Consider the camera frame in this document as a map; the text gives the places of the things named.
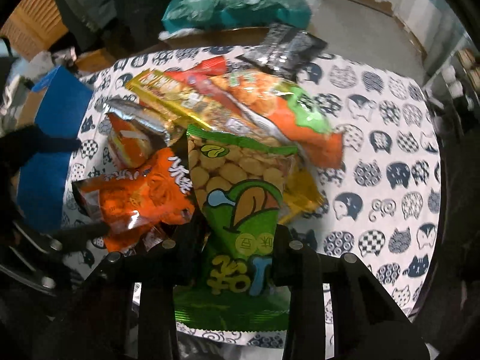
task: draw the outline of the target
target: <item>teal plastic bag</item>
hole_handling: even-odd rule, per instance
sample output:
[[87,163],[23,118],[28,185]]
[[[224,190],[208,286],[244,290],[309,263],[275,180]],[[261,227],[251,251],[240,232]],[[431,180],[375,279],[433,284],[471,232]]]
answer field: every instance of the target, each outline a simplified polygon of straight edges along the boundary
[[274,21],[306,28],[310,17],[306,0],[172,0],[162,22],[172,33],[182,28],[266,26]]

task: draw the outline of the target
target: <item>snack bag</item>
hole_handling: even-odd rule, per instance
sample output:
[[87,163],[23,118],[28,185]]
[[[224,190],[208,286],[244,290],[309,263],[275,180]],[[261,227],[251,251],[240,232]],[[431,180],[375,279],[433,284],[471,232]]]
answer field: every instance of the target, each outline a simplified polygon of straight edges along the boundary
[[[203,60],[185,72],[206,74],[207,76],[220,76],[227,72],[227,61],[223,55],[215,56],[213,58]],[[184,72],[171,71],[165,73],[168,73],[171,78],[177,80],[175,75]]]
[[297,147],[269,147],[196,126],[187,135],[195,196],[212,233],[196,286],[176,289],[177,321],[206,330],[285,329],[290,293],[275,288],[269,272]]
[[301,212],[314,212],[323,204],[323,197],[307,169],[296,169],[287,179],[283,206],[278,223],[285,225]]
[[152,227],[150,231],[145,233],[145,235],[142,237],[145,252],[150,251],[150,249],[167,238],[168,236],[165,234],[160,225]]
[[105,101],[109,106],[109,113],[119,119],[129,121],[143,131],[161,136],[167,146],[173,145],[185,132],[176,123],[179,118],[172,112],[159,112],[131,101],[113,97]]
[[141,101],[149,107],[155,110],[169,109],[170,112],[181,116],[182,121],[188,120],[188,123],[205,130],[233,133],[253,138],[266,145],[280,146],[277,138],[270,137],[261,128],[241,117],[239,106],[230,96],[214,100],[157,70],[142,72],[131,79],[126,87],[137,93]]
[[230,95],[213,84],[206,74],[189,71],[165,72],[164,74],[192,87],[201,95],[208,96],[220,104],[227,105],[232,114],[244,117],[242,110],[231,100]]
[[107,249],[121,251],[159,222],[190,221],[194,205],[186,166],[166,147],[141,167],[73,182],[73,195],[93,221],[103,220],[110,226],[104,237]]
[[210,80],[230,93],[249,119],[270,135],[297,142],[316,167],[340,167],[342,134],[331,132],[319,105],[301,87],[252,69]]
[[122,120],[115,114],[108,113],[106,116],[112,125],[107,140],[115,166],[123,169],[142,165],[154,152],[150,138],[133,123]]
[[327,42],[300,28],[272,23],[262,43],[238,59],[274,76],[296,81],[297,70],[326,47]]

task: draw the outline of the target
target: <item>tablecloth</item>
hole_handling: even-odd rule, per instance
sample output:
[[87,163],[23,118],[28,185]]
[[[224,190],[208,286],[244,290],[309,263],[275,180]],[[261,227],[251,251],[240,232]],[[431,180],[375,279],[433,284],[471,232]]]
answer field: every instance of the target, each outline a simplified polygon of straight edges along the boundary
[[[245,68],[236,59],[246,48],[207,47],[161,51],[117,61],[83,81],[94,94],[78,137],[65,185],[62,224],[81,225],[83,216],[71,193],[71,182],[115,170],[107,146],[110,123],[104,100],[120,95],[147,68],[186,70],[199,61],[225,55],[229,71]],[[440,211],[440,156],[422,91],[409,78],[322,54],[298,74],[298,82],[336,131],[343,131],[341,169],[317,169],[324,204],[293,221],[295,237],[320,253],[355,253],[408,315],[415,305],[435,248]],[[67,263],[88,275],[106,254],[101,239]],[[326,355],[333,356],[333,315],[328,286],[324,289]],[[215,341],[282,347],[285,332],[212,332],[178,323],[178,329]]]

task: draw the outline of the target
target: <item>green snack bag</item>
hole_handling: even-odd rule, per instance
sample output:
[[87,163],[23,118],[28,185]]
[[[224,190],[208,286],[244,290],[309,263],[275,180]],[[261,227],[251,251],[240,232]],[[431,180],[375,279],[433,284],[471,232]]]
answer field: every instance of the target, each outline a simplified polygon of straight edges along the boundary
[[187,130],[190,177],[212,233],[193,287],[177,287],[175,315],[190,328],[276,331],[288,324],[290,292],[270,279],[282,193],[296,146]]

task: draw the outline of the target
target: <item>screw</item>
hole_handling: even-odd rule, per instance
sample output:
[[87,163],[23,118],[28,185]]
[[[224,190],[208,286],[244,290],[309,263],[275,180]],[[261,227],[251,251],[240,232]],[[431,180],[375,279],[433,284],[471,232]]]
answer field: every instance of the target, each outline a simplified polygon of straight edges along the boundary
[[63,248],[63,245],[57,239],[53,239],[50,241],[50,247],[55,251],[60,251]]
[[346,262],[353,264],[357,262],[357,256],[354,255],[353,253],[345,253],[343,255],[343,258],[345,259]]
[[173,249],[177,243],[172,239],[166,239],[162,242],[163,249]]
[[49,290],[53,290],[56,286],[55,281],[48,276],[42,277],[42,286],[48,288]]
[[301,248],[303,248],[303,244],[301,241],[294,239],[293,241],[290,241],[289,247],[295,251],[299,251]]
[[122,256],[122,254],[119,251],[113,251],[113,252],[106,255],[106,259],[110,263],[116,263],[118,260],[120,260],[121,256]]

